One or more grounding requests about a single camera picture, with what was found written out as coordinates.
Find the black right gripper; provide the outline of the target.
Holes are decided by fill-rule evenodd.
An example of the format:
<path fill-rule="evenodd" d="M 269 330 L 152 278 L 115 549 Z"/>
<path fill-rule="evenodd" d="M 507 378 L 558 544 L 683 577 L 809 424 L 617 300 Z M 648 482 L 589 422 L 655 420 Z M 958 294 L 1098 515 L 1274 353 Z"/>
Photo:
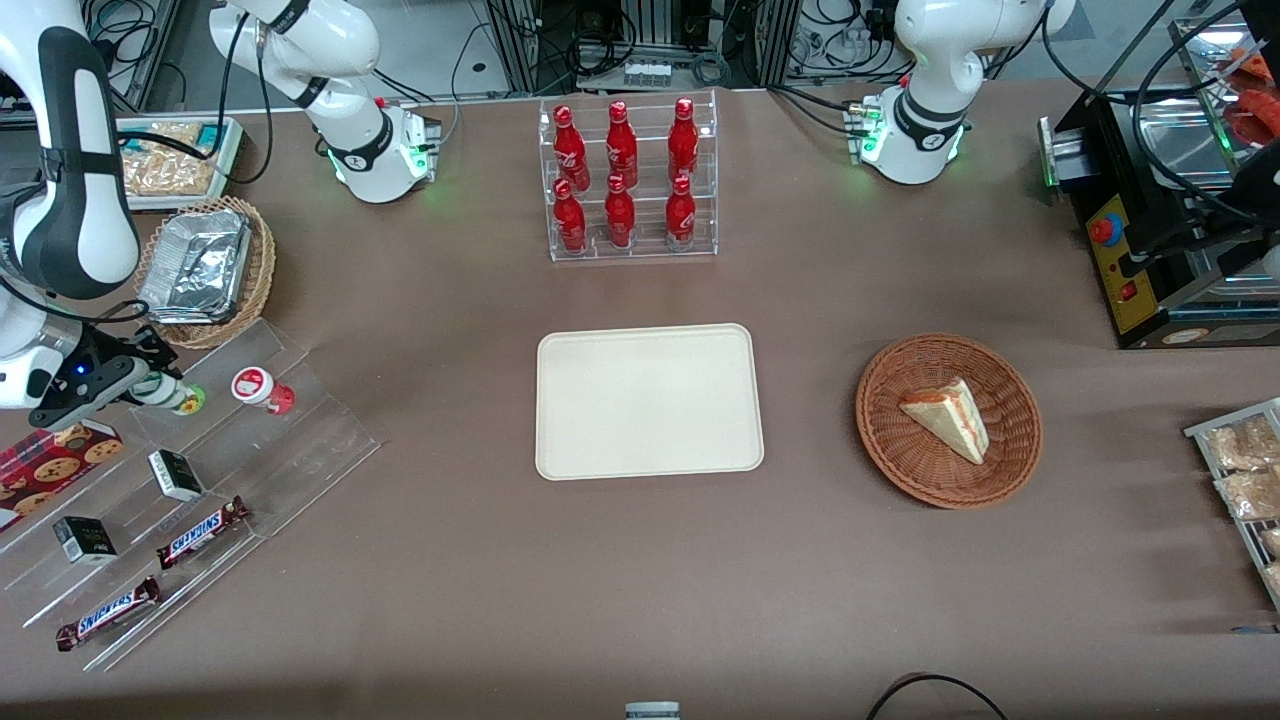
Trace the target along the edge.
<path fill-rule="evenodd" d="M 157 334 L 137 328 L 132 334 L 113 334 L 84 324 L 84 374 L 136 374 L 137 382 L 160 375 L 182 379 L 179 354 Z"/>

